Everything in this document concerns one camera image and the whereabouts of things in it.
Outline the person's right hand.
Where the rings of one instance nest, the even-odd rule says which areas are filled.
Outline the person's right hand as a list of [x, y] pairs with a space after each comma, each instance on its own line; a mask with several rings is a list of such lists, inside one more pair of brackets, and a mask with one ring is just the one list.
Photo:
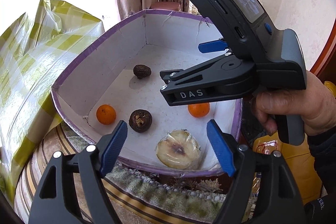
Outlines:
[[261, 92], [252, 100], [252, 113], [269, 134], [277, 131], [272, 115], [299, 115], [309, 136], [335, 127], [335, 98], [323, 83], [307, 71], [305, 90]]

